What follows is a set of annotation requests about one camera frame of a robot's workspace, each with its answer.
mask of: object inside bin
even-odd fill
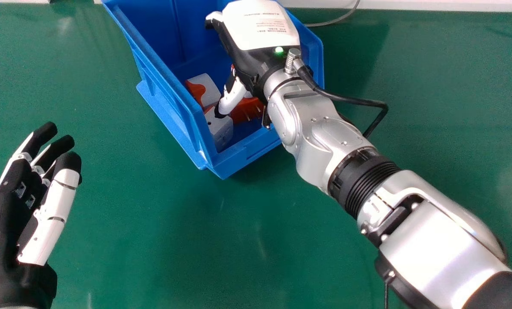
[[[216,118],[214,108],[221,98],[221,92],[212,78],[204,73],[189,78],[185,84],[189,93],[204,111],[204,116],[218,152],[225,149],[233,138],[234,125],[262,118],[264,104],[258,98],[253,97],[241,100],[228,117],[223,119]]]

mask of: blue plastic bin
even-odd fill
[[[208,73],[222,89],[231,59],[205,17],[228,0],[108,0],[104,6],[132,48],[142,81],[137,89],[193,163],[226,179],[280,145],[275,130],[260,120],[236,125],[234,137],[217,152],[203,111],[184,86],[185,80]],[[294,16],[305,62],[323,86],[323,44]]]

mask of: green tabletop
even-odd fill
[[[512,14],[361,10],[315,33],[327,88],[390,104],[371,141],[481,217],[512,266]],[[83,158],[53,308],[382,308],[376,249],[284,149],[225,181],[199,171],[139,80],[103,7],[0,5],[0,173],[48,120]]]

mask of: white cable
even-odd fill
[[[312,27],[321,27],[321,26],[328,26],[328,25],[332,25],[332,24],[336,24],[336,23],[339,23],[341,22],[342,20],[345,20],[346,18],[350,17],[351,15],[354,14],[354,12],[356,11],[357,7],[359,6],[359,3],[361,2],[361,0],[357,0],[356,4],[354,5],[354,7],[348,11],[346,14],[336,18],[336,19],[333,19],[333,20],[329,20],[329,21],[324,21],[322,23],[315,23],[315,24],[305,24],[306,27],[309,27],[309,28],[312,28]]]

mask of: green indicator light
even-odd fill
[[[276,55],[283,55],[284,53],[285,53],[285,49],[283,49],[281,46],[275,47]]]

